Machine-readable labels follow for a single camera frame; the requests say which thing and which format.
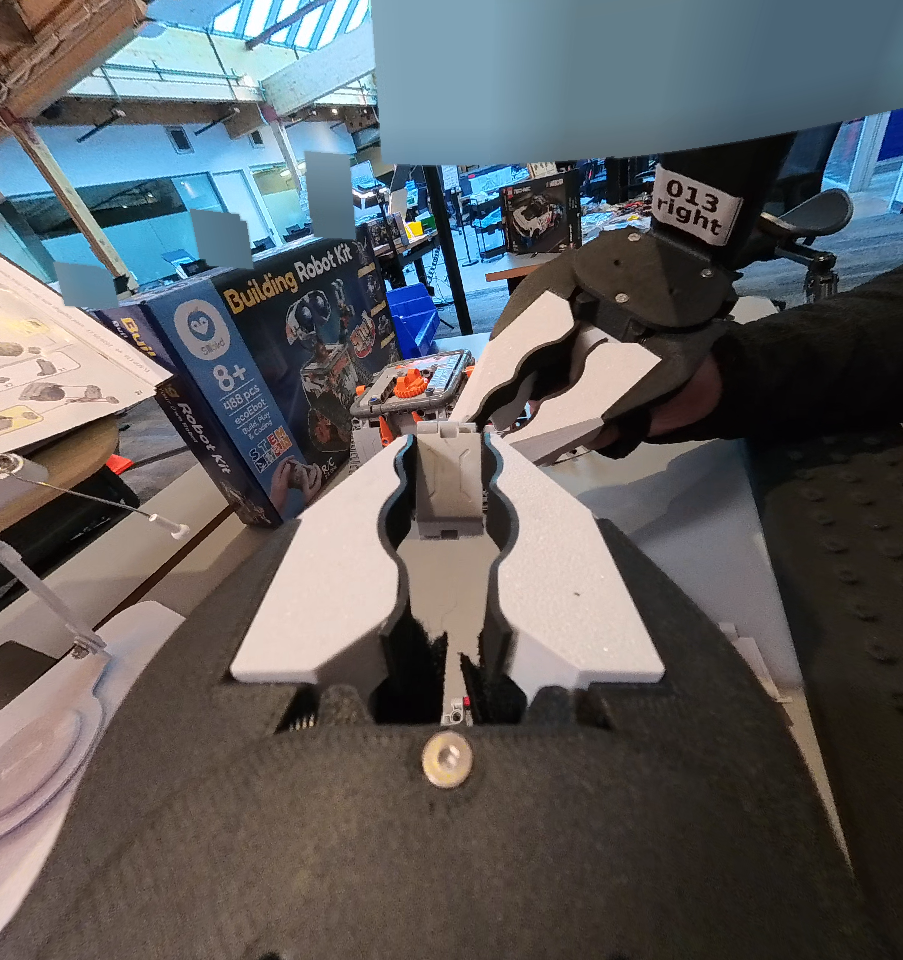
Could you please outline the grey orange toy tank robot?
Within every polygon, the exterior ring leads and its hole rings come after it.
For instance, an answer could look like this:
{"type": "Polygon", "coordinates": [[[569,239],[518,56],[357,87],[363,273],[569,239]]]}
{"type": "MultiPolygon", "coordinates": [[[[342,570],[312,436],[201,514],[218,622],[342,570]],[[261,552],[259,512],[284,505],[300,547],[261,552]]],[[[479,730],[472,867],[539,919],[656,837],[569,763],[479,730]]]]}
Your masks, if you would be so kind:
{"type": "Polygon", "coordinates": [[[350,407],[350,471],[421,423],[448,420],[474,364],[469,350],[441,352],[390,364],[360,387],[350,407]]]}

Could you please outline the person's right forearm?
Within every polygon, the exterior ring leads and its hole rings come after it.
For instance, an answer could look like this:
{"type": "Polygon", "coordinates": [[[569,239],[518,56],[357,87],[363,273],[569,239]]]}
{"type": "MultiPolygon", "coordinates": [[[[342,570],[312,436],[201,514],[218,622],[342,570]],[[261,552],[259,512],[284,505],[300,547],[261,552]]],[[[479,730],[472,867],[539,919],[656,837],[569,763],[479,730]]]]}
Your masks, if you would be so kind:
{"type": "Polygon", "coordinates": [[[700,439],[783,439],[903,424],[903,265],[740,325],[712,354],[721,399],[700,439]]]}

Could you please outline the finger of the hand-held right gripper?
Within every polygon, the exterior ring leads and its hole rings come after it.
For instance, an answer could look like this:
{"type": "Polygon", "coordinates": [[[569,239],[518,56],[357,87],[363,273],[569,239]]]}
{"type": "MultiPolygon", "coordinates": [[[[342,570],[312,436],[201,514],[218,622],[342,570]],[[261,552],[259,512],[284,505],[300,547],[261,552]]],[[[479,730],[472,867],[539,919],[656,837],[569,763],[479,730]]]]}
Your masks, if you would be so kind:
{"type": "Polygon", "coordinates": [[[458,423],[504,430],[535,389],[548,397],[572,387],[581,376],[580,336],[570,303],[542,293],[485,347],[458,397],[458,423]]]}
{"type": "Polygon", "coordinates": [[[596,438],[604,415],[660,363],[645,346],[586,326],[571,349],[568,383],[537,384],[543,396],[536,413],[507,442],[536,465],[555,463],[596,438]]]}

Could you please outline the clear acrylic stand base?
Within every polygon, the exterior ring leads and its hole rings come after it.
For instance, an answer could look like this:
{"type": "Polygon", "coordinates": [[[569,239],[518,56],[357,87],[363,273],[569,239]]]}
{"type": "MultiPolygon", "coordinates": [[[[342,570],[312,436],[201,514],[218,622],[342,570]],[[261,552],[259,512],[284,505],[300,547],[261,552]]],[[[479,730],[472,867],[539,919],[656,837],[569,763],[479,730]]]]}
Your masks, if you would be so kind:
{"type": "Polygon", "coordinates": [[[98,633],[0,540],[0,563],[59,618],[73,643],[0,711],[0,840],[50,805],[77,776],[106,725],[96,689],[119,660],[98,633]]]}

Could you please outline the pile of toy bricks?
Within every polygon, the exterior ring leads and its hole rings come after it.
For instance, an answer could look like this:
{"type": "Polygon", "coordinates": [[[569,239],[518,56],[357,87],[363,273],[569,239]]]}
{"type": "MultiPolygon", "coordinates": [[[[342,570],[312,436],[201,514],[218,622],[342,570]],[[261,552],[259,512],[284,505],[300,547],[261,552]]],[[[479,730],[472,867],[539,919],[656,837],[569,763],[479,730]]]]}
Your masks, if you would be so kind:
{"type": "Polygon", "coordinates": [[[612,230],[618,224],[646,222],[650,219],[651,201],[650,194],[616,203],[583,199],[581,203],[582,229],[585,232],[589,230],[612,230]]]}

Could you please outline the slanted wooden beam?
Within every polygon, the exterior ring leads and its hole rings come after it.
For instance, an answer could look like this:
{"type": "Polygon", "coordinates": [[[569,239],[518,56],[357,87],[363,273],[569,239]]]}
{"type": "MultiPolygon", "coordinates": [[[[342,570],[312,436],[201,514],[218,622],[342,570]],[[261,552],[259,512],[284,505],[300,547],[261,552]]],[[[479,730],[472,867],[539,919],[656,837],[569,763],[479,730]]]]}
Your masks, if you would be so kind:
{"type": "Polygon", "coordinates": [[[32,122],[5,108],[0,110],[0,118],[85,236],[96,258],[116,280],[118,295],[124,297],[137,293],[139,283],[133,271],[126,266],[32,122]]]}

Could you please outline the person's right hand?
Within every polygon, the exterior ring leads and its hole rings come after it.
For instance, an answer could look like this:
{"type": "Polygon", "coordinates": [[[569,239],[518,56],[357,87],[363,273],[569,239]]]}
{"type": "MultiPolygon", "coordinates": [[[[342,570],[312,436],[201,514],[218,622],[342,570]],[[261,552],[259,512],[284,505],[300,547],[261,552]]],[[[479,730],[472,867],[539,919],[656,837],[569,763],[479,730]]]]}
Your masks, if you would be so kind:
{"type": "Polygon", "coordinates": [[[623,459],[646,441],[669,436],[707,418],[719,406],[722,390],[720,365],[709,353],[681,390],[606,424],[583,446],[611,459],[623,459]]]}

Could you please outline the black toy car box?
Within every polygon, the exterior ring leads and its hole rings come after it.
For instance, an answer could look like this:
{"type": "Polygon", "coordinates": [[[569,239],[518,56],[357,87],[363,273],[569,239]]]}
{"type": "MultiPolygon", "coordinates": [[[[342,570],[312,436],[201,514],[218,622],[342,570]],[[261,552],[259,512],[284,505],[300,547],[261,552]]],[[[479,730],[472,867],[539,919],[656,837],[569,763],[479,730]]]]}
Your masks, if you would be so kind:
{"type": "Polygon", "coordinates": [[[582,245],[578,171],[501,187],[502,224],[508,253],[541,255],[582,245]]]}

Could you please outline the instruction booklet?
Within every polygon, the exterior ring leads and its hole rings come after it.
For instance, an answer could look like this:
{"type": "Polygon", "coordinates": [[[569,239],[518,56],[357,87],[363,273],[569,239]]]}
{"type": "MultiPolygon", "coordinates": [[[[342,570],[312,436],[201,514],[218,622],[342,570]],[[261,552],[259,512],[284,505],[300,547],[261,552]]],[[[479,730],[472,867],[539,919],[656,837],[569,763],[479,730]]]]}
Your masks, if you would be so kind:
{"type": "Polygon", "coordinates": [[[0,254],[0,455],[134,406],[170,376],[0,254]]]}

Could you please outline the grey toy brick panel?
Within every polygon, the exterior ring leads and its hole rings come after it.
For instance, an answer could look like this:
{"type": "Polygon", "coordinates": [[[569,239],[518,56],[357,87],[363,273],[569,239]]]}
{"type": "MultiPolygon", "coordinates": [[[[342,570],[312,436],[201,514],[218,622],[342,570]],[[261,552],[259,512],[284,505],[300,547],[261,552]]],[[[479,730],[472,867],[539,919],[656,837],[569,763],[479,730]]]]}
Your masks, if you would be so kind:
{"type": "Polygon", "coordinates": [[[482,432],[447,420],[417,426],[415,517],[422,539],[460,540],[484,532],[482,432]]]}

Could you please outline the blue storage bin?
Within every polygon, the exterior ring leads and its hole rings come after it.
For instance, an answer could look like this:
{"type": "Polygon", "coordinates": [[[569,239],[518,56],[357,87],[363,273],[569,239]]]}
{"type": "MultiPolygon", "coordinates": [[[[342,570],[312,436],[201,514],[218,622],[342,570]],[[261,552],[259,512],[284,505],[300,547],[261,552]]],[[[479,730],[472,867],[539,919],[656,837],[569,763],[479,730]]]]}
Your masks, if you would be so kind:
{"type": "Polygon", "coordinates": [[[410,361],[434,353],[440,317],[424,284],[386,291],[402,358],[410,361]]]}

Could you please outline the wooden desk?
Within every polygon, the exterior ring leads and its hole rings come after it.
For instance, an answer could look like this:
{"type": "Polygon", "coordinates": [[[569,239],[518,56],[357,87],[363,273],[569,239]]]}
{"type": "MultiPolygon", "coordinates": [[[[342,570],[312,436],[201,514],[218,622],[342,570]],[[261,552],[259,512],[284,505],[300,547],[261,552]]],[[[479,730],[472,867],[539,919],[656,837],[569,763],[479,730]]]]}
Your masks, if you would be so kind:
{"type": "Polygon", "coordinates": [[[560,256],[560,253],[506,253],[496,263],[485,265],[487,267],[485,281],[493,283],[520,280],[560,256]]]}

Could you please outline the black office chair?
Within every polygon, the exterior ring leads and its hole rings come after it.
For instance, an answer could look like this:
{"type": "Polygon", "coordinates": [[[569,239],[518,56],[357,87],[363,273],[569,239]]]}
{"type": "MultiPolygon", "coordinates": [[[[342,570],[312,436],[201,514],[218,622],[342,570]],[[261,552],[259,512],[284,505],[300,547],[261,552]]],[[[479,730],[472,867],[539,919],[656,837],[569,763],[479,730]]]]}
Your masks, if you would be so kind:
{"type": "Polygon", "coordinates": [[[763,212],[749,241],[750,261],[786,259],[803,266],[807,304],[834,296],[840,283],[837,257],[813,243],[844,230],[853,213],[853,200],[842,189],[820,192],[780,217],[763,212]]]}

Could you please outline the round wooden stand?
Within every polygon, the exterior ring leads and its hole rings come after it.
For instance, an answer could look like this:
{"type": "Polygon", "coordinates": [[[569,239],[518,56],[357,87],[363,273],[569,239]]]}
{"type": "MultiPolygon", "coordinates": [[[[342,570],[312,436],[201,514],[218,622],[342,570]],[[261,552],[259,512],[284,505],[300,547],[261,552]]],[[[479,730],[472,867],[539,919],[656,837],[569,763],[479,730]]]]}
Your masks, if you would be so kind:
{"type": "Polygon", "coordinates": [[[70,490],[96,474],[116,452],[119,435],[119,417],[109,414],[32,452],[24,474],[46,485],[0,479],[0,534],[58,498],[56,489],[70,490]]]}

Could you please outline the black metal post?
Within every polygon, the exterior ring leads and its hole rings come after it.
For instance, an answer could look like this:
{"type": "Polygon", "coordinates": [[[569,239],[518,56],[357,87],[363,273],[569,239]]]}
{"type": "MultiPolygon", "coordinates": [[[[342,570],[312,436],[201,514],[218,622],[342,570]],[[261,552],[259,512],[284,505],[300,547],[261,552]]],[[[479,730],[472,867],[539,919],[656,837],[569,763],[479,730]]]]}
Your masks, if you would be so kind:
{"type": "Polygon", "coordinates": [[[442,176],[439,168],[433,165],[423,165],[421,170],[428,191],[430,209],[435,219],[439,244],[445,261],[445,270],[455,307],[458,328],[462,335],[471,336],[474,334],[474,329],[459,269],[458,255],[447,210],[442,176]]]}

